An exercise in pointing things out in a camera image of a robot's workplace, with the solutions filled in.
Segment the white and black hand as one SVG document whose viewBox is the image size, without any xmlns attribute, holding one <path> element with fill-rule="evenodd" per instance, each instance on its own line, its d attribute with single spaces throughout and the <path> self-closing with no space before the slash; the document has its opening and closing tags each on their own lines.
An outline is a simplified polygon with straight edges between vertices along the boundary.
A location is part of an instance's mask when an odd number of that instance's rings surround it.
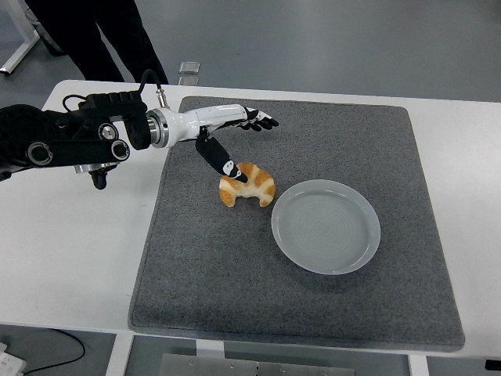
<svg viewBox="0 0 501 376">
<path fill-rule="evenodd" d="M 240 171 L 211 133 L 228 127 L 260 132 L 279 125 L 265 112 L 239 104 L 204 107 L 183 114 L 172 113 L 167 116 L 167 120 L 168 147 L 180 141 L 193 140 L 196 151 L 217 173 L 242 183 L 247 181 L 247 175 Z"/>
</svg>

